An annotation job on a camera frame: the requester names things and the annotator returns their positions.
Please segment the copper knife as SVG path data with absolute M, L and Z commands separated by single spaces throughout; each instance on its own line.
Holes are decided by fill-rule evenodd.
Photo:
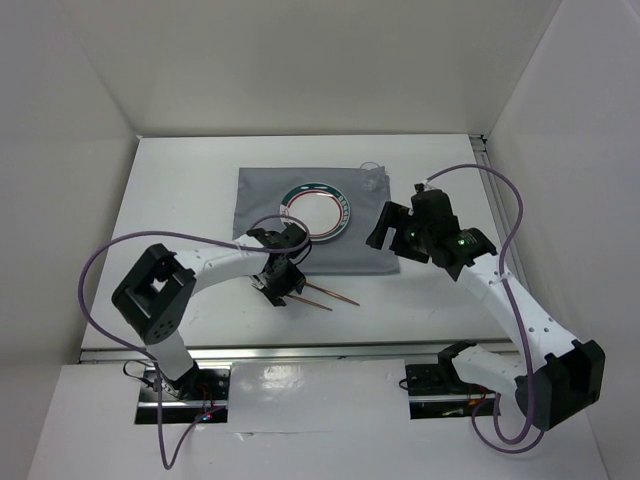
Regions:
M 325 294 L 325 295 L 327 295 L 327 296 L 330 296 L 330 297 L 335 298 L 335 299 L 337 299 L 337 300 L 340 300 L 340 301 L 342 301 L 342 302 L 348 303 L 348 304 L 350 304 L 350 305 L 354 305 L 354 306 L 357 306 L 357 307 L 359 307 L 359 306 L 360 306 L 360 303 L 359 303 L 359 302 L 357 302 L 357 301 L 355 301 L 355 300 L 353 300 L 353 299 L 351 299 L 351 298 L 348 298 L 348 297 L 346 297 L 346 296 L 344 296 L 344 295 L 342 295 L 342 294 L 339 294 L 339 293 L 337 293 L 337 292 L 334 292 L 334 291 L 328 290 L 328 289 L 326 289 L 326 288 L 323 288 L 323 287 L 320 287 L 320 286 L 314 285 L 314 284 L 312 284 L 312 283 L 306 282 L 305 287 L 306 287 L 306 288 L 313 289 L 313 290 L 316 290 L 316 291 L 319 291 L 319 292 L 321 292 L 321 293 L 323 293 L 323 294 Z

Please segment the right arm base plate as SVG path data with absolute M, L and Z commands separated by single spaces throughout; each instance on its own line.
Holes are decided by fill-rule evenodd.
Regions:
M 491 416 L 495 394 L 485 387 L 452 380 L 440 364 L 407 364 L 398 382 L 408 396 L 412 420 Z

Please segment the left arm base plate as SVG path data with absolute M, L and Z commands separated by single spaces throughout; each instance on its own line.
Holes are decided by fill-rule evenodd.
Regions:
M 186 393 L 180 393 L 165 380 L 162 381 L 164 424 L 188 425 L 198 415 L 204 415 L 201 420 L 203 424 L 227 422 L 231 367 L 229 365 L 200 367 L 200 373 L 202 379 Z M 133 377 L 140 382 L 134 423 L 156 425 L 158 400 L 156 372 L 153 368 L 146 367 L 141 374 L 134 374 Z

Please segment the white plate green red rim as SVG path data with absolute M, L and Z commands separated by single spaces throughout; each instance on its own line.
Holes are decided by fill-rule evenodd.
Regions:
M 311 240 L 327 243 L 339 237 L 351 219 L 351 205 L 347 196 L 326 183 L 309 182 L 288 191 L 279 204 L 280 219 L 288 224 L 303 223 Z

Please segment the clear glass cup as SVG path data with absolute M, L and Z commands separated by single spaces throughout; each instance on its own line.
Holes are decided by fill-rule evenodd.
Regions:
M 386 176 L 385 167 L 374 161 L 363 162 L 359 167 L 363 189 L 369 192 L 376 191 L 384 183 Z

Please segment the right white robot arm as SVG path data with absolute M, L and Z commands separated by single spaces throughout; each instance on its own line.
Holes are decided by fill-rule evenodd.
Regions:
M 459 341 L 438 355 L 441 388 L 457 392 L 475 384 L 510 397 L 540 431 L 599 399 L 603 349 L 593 340 L 581 342 L 556 322 L 501 264 L 481 230 L 461 228 L 446 193 L 419 191 L 410 206 L 386 202 L 366 243 L 381 249 L 388 234 L 395 255 L 432 263 L 478 299 L 521 355 L 509 361 L 476 342 Z

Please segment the copper fork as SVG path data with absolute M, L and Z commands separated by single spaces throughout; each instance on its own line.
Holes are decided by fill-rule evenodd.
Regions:
M 302 298 L 300 296 L 286 295 L 286 297 L 288 299 L 290 299 L 290 300 L 294 300 L 294 301 L 297 301 L 297 302 L 303 303 L 305 305 L 309 305 L 309 306 L 312 306 L 314 308 L 318 308 L 318 309 L 321 309 L 321 310 L 324 310 L 324 311 L 329 311 L 329 312 L 333 311 L 333 309 L 328 307 L 328 306 L 322 305 L 322 304 L 314 302 L 312 300 L 308 300 L 308 299 Z

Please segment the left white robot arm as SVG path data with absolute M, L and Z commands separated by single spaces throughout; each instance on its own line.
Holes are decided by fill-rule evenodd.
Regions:
M 233 247 L 215 246 L 181 253 L 162 244 L 148 247 L 112 295 L 112 304 L 157 360 L 163 389 L 176 399 L 194 399 L 209 386 L 189 354 L 179 325 L 191 298 L 223 282 L 248 277 L 274 307 L 300 294 L 306 283 L 294 264 L 310 244 L 298 225 L 284 230 L 255 228 Z

